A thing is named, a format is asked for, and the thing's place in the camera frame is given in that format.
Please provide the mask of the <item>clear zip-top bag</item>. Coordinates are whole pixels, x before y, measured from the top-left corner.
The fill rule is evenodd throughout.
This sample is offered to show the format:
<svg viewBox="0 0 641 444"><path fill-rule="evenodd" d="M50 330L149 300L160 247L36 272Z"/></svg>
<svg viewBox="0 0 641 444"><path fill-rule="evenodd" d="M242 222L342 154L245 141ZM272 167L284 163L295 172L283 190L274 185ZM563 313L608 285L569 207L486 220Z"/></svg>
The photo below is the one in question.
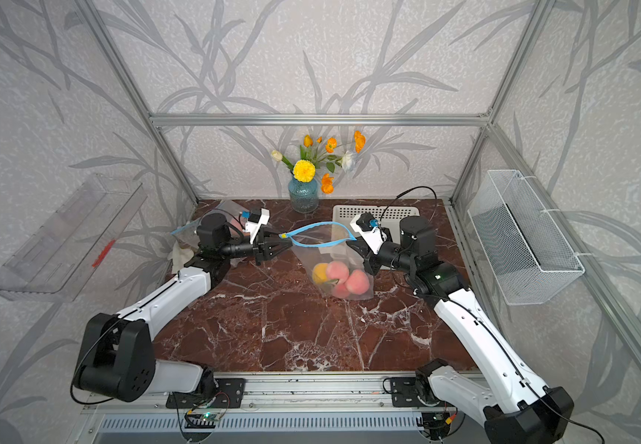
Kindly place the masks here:
<svg viewBox="0 0 641 444"><path fill-rule="evenodd" d="M350 232L349 229L346 230L346 235L344 238L339 240L331 239L331 227L335 225L340 228L344 228L343 225L333 221L323 221L316 222L305 225L299 229L294 229L293 231L288 231L282 233L283 238L290 239L292 241L292 251L301 262L305 268L307 275L309 276L311 283L315 286L317 290L321 292L324 297L334 297L331 294L331 290L337 284L333 281L328 281L322 285L316 285L311 279L311 272L314 266L318 263L330 263L333 261L341 261L349 267L350 274L356 270L363 270L370 279L370 290L363 295L354 295L350 293L350 296L346 299L340 299L344 301L366 301L374 297L374 277L368 274L364 270L364 263L362 256L352 250L348 246L348 242L355 241L355 236Z"/></svg>
<svg viewBox="0 0 641 444"><path fill-rule="evenodd" d="M239 237L244 231L242 219L242 212L244 211L246 211L246 208L234 201L220 201L220 203L217 203L212 207L203 209L199 218L195 218L186 225L173 231L172 237L174 237L181 248L189 248L193 251L197 251L199 238L196 234L196 229L198 228L202 218L207 216L207 214L222 214L225 216L226 220L238 230L238 233L232 231L232 237Z"/></svg>

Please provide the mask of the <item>white perforated plastic basket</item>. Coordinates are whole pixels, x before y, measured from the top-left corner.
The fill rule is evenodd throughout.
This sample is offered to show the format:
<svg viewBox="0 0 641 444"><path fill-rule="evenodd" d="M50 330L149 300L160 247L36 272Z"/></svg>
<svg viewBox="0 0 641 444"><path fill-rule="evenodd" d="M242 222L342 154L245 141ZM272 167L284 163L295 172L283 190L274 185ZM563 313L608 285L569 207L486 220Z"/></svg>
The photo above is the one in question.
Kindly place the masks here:
<svg viewBox="0 0 641 444"><path fill-rule="evenodd" d="M336 241L344 238L347 229L359 239L360 232L351 227L351 221L363 213L371 213L374 218L379 219L384 209L384 205L335 205L333 207L333 222L340 223L344 228L333 225L331 239ZM392 241L399 243L401 242L400 221L408 216L418 215L419 210L413 206L390 206L382 217L381 227L387 228L391 233Z"/></svg>

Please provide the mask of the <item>yellow peach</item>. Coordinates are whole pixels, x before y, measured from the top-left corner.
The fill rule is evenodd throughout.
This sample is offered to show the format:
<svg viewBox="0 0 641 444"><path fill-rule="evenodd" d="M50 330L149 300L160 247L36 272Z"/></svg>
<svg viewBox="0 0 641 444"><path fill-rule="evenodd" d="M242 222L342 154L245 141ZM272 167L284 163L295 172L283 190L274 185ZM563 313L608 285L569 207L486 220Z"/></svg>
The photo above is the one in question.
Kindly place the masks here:
<svg viewBox="0 0 641 444"><path fill-rule="evenodd" d="M327 276L328 263L318 263L311 272L311 279L316 285L322 285L329 281Z"/></svg>

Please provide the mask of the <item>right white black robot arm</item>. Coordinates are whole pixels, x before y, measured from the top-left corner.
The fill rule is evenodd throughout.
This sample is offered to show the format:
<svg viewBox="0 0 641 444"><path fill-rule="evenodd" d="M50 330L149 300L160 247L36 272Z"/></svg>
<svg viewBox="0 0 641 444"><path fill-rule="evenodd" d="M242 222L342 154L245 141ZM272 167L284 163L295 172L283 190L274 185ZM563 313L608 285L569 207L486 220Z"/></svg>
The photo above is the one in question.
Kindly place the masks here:
<svg viewBox="0 0 641 444"><path fill-rule="evenodd" d="M564 436L574 402L550 387L513 350L489 320L472 288L436 252L435 230L422 216L400 222L401 240L370 213L356 216L351 243L376 275L382 268L405 276L414 296L455 333L486 380L481 385L437 359L416 370L416 394L427 406L448 403L483 425L492 443L555 443Z"/></svg>

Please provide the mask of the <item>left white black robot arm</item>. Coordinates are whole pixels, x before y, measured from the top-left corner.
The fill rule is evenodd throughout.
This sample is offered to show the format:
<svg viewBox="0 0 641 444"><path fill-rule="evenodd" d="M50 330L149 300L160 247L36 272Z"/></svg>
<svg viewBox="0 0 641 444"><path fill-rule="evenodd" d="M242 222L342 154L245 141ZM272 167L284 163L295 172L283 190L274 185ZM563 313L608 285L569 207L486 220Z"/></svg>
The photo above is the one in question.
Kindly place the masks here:
<svg viewBox="0 0 641 444"><path fill-rule="evenodd" d="M252 258L261 263L291 248L291 239L267 230L268 210L243 216L242 229L222 214L204 216L196 229L198 251L171 279L133 305L115 314L96 314L88 321L71 390L126 403L158 393L212 397L215 384L209 370L199 364L159 360L153 342L183 309L222 283L233 260Z"/></svg>

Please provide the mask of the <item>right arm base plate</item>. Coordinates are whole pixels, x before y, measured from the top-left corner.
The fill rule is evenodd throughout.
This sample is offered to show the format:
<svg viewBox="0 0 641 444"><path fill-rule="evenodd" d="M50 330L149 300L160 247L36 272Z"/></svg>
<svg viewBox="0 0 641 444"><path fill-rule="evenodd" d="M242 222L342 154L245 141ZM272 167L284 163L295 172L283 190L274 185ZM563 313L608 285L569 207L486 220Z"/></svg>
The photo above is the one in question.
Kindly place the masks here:
<svg viewBox="0 0 641 444"><path fill-rule="evenodd" d="M433 407L440 403L425 377L390 377L393 407Z"/></svg>

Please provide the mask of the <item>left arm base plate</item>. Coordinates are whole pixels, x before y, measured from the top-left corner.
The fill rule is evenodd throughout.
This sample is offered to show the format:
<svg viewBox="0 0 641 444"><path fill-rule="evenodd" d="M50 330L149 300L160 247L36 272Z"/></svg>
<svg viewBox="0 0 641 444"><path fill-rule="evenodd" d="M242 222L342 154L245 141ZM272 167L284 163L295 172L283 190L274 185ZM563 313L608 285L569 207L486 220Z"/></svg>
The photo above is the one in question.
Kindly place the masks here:
<svg viewBox="0 0 641 444"><path fill-rule="evenodd" d="M173 410L238 409L246 387L245 379L223 377L202 379L192 392L172 392L165 407Z"/></svg>

